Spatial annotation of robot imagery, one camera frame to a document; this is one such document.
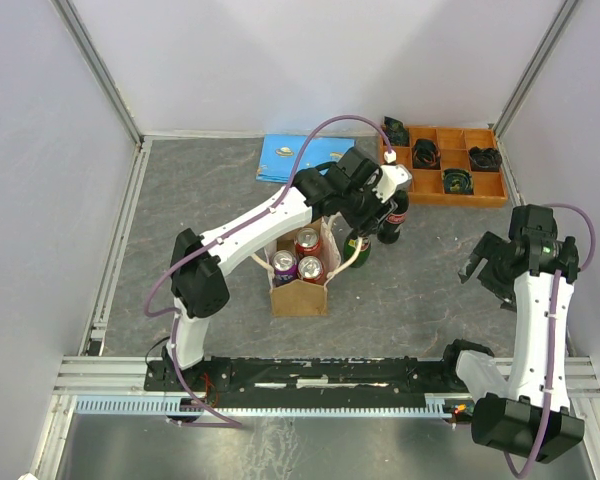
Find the canvas tote bag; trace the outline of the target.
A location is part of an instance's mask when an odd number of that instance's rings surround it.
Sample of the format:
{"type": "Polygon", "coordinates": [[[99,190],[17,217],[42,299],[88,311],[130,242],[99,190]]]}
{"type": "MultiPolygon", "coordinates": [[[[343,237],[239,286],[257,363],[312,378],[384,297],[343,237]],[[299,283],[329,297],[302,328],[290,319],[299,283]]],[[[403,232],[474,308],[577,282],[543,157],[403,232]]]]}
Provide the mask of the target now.
{"type": "Polygon", "coordinates": [[[326,265],[326,279],[323,285],[311,284],[300,279],[279,287],[276,287],[273,283],[272,258],[276,248],[292,249],[294,247],[294,235],[298,232],[298,229],[267,244],[262,250],[263,256],[257,253],[251,255],[251,258],[266,272],[271,311],[274,317],[325,316],[328,313],[329,284],[354,264],[361,251],[361,248],[356,246],[351,259],[346,261],[342,259],[332,232],[335,221],[341,219],[342,216],[336,214],[328,220],[323,218],[309,224],[309,227],[318,230],[321,236],[322,250],[319,258],[326,265]]]}

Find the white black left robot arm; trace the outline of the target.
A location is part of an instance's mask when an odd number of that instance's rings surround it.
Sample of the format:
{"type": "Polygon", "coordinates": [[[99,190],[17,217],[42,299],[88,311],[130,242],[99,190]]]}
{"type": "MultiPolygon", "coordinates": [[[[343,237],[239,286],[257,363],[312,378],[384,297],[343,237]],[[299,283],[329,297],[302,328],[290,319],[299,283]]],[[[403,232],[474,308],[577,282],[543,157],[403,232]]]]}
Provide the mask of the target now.
{"type": "Polygon", "coordinates": [[[181,390],[199,383],[209,320],[228,303],[226,278],[247,257],[324,216],[341,215],[356,234],[379,230],[397,207],[396,192],[412,179],[394,155],[385,160],[380,165],[352,147],[337,161],[299,171],[290,186],[232,222],[177,236],[169,269],[176,321],[167,348],[171,383],[181,390]]]}

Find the red soda can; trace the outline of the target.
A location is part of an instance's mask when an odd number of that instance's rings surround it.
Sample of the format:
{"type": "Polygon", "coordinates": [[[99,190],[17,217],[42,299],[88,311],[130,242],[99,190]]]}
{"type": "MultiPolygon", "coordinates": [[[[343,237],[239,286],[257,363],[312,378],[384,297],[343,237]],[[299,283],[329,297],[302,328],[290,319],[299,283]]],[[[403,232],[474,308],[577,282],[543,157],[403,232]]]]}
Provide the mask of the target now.
{"type": "Polygon", "coordinates": [[[295,235],[294,245],[299,258],[318,257],[322,248],[319,231],[312,227],[300,229],[295,235]]]}
{"type": "Polygon", "coordinates": [[[323,262],[316,256],[304,256],[297,266],[298,278],[302,281],[323,285],[326,272],[323,262]]]}

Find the purple soda can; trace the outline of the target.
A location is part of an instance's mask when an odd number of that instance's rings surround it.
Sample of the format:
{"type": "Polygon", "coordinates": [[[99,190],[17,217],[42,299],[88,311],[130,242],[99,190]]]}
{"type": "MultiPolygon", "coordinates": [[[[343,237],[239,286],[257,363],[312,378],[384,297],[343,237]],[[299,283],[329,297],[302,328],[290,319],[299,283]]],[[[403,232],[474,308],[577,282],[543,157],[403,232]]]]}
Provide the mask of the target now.
{"type": "Polygon", "coordinates": [[[276,287],[286,285],[298,278],[298,260],[289,250],[278,250],[272,258],[273,283],[276,287]]]}

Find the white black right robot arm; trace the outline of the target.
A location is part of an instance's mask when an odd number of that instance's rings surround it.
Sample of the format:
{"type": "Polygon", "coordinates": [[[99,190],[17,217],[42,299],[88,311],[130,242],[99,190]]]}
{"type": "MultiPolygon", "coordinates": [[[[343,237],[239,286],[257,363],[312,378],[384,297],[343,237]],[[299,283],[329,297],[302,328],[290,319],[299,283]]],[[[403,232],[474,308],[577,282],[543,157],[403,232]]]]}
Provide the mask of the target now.
{"type": "Polygon", "coordinates": [[[570,412],[565,375],[568,310],[583,266],[575,238],[558,237],[552,207],[529,204],[513,209],[507,238],[485,233],[458,273],[461,282],[477,277],[502,308],[515,312],[514,355],[503,375],[489,349],[456,340],[445,350],[439,379],[471,395],[475,443],[507,460],[524,458],[512,471],[517,478],[584,437],[584,422],[570,412]]]}

